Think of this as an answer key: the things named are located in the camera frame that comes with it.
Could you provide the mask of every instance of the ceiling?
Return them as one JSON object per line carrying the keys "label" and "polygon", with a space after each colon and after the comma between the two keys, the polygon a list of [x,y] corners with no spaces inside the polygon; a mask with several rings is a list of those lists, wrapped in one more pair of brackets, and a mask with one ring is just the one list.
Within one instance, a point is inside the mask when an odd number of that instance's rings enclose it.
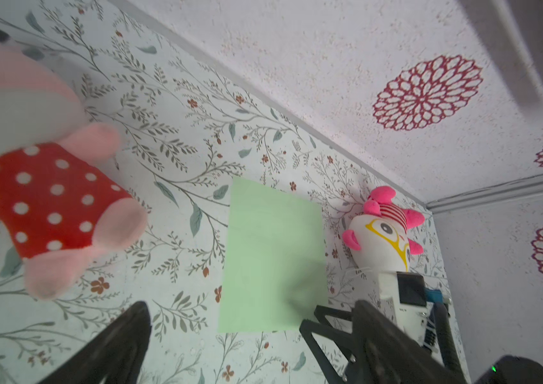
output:
{"label": "ceiling", "polygon": [[422,201],[543,173],[543,109],[454,1],[130,2]]}

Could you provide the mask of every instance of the red striped hat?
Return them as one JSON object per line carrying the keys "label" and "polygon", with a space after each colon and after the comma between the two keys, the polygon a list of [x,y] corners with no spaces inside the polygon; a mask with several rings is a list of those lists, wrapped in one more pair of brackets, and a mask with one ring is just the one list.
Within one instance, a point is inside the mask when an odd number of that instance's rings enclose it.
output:
{"label": "red striped hat", "polygon": [[403,226],[403,230],[408,233],[408,225],[406,223],[406,215],[403,212],[403,209],[399,208],[395,204],[380,204],[380,216],[387,219],[392,219],[397,221]]}

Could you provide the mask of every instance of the pink and white plush toy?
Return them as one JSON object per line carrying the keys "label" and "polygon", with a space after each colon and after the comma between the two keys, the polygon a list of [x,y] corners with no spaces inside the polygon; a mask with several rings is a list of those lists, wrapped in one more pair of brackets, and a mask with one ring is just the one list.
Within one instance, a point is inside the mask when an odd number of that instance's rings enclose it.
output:
{"label": "pink and white plush toy", "polygon": [[91,165],[119,147],[120,134],[89,123],[57,76],[0,46],[0,220],[31,296],[61,295],[92,260],[145,230],[143,207]]}
{"label": "pink and white plush toy", "polygon": [[423,253],[423,247],[410,240],[407,232],[423,224],[425,216],[393,204],[395,195],[395,190],[387,186],[372,190],[363,214],[352,219],[342,234],[359,268],[370,268],[375,273],[407,272],[408,250],[413,255]]}

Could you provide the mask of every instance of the red polka dot fabric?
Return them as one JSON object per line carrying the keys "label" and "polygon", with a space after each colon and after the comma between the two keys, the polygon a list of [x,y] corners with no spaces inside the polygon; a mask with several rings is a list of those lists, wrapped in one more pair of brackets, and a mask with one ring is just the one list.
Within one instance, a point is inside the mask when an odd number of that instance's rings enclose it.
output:
{"label": "red polka dot fabric", "polygon": [[128,197],[53,142],[0,156],[0,220],[22,258],[91,245],[103,212]]}

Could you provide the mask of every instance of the blue component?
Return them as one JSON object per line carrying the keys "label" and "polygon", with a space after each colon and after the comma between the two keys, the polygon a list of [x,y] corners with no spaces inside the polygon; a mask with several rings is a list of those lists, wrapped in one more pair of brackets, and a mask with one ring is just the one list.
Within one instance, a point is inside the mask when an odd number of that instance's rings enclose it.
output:
{"label": "blue component", "polygon": [[444,303],[444,297],[442,297],[442,291],[439,289],[425,288],[425,298],[431,303]]}

